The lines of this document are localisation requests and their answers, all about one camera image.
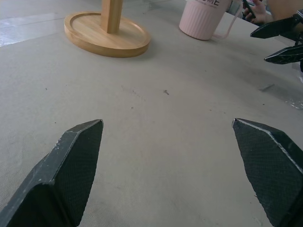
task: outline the person's hand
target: person's hand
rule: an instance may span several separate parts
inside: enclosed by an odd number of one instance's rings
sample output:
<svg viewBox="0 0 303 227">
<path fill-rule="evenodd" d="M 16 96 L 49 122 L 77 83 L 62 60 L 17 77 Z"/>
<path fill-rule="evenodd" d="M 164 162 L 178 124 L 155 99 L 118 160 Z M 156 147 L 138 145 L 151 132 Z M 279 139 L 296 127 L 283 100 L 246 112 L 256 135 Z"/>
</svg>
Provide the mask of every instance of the person's hand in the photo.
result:
<svg viewBox="0 0 303 227">
<path fill-rule="evenodd" d="M 244 15 L 247 21 L 253 24 L 265 24 L 270 20 L 270 15 L 266 13 L 266 7 L 260 0 L 253 0 L 255 6 L 251 6 L 251 10 L 254 12 L 256 18 L 252 18 L 252 14 L 248 8 L 245 9 Z"/>
</svg>

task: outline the wooden pole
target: wooden pole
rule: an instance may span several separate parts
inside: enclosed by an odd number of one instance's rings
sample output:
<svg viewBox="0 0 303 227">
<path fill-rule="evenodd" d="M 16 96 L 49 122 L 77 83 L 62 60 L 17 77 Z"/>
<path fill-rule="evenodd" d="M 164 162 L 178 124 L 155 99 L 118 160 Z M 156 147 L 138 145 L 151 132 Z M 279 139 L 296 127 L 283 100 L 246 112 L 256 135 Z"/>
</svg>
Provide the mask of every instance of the wooden pole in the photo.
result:
<svg viewBox="0 0 303 227">
<path fill-rule="evenodd" d="M 123 0 L 102 0 L 101 28 L 107 33 L 119 30 Z"/>
</svg>

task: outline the robotic claw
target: robotic claw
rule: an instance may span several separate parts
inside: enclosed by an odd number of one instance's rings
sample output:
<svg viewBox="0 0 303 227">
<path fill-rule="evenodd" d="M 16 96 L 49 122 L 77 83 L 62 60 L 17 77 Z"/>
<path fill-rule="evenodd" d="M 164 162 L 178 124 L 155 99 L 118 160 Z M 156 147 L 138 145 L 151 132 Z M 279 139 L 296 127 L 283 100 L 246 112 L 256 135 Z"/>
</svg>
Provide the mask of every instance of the robotic claw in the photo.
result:
<svg viewBox="0 0 303 227">
<path fill-rule="evenodd" d="M 297 13 L 290 18 L 262 25 L 253 31 L 250 36 L 261 39 L 275 37 L 292 31 L 299 23 L 303 23 L 303 9 L 297 11 Z M 274 64 L 300 62 L 301 72 L 303 72 L 303 32 L 297 36 L 294 46 L 284 48 L 266 57 L 264 60 Z"/>
</svg>

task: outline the gray table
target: gray table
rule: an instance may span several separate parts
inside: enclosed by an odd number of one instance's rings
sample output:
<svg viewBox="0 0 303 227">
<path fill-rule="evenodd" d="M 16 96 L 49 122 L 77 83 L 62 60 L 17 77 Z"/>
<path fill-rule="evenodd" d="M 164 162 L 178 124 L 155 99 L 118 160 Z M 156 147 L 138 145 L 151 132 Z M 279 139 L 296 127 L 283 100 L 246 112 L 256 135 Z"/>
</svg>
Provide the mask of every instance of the gray table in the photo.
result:
<svg viewBox="0 0 303 227">
<path fill-rule="evenodd" d="M 64 16 L 98 0 L 2 1 L 0 31 L 15 44 L 0 48 L 0 208 L 66 129 L 102 118 L 82 227 L 270 226 L 231 124 L 262 122 L 303 147 L 302 112 L 291 106 L 303 96 L 298 71 L 264 62 L 286 45 L 250 38 L 256 27 L 241 19 L 226 40 L 190 38 L 178 29 L 184 5 L 127 0 L 123 14 L 152 42 L 142 56 L 115 59 L 64 35 Z"/>
</svg>

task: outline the smartphone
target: smartphone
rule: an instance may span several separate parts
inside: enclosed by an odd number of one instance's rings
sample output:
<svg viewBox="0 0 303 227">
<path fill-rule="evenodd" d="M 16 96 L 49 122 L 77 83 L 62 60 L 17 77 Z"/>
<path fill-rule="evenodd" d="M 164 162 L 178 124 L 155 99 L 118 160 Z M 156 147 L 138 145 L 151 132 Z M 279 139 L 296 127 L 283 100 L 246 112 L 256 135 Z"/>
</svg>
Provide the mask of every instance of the smartphone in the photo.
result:
<svg viewBox="0 0 303 227">
<path fill-rule="evenodd" d="M 252 18 L 256 18 L 256 15 L 254 14 L 254 12 L 252 11 L 250 5 L 248 4 L 248 2 L 246 0 L 243 0 L 243 5 L 248 8 L 248 11 L 252 14 Z"/>
</svg>

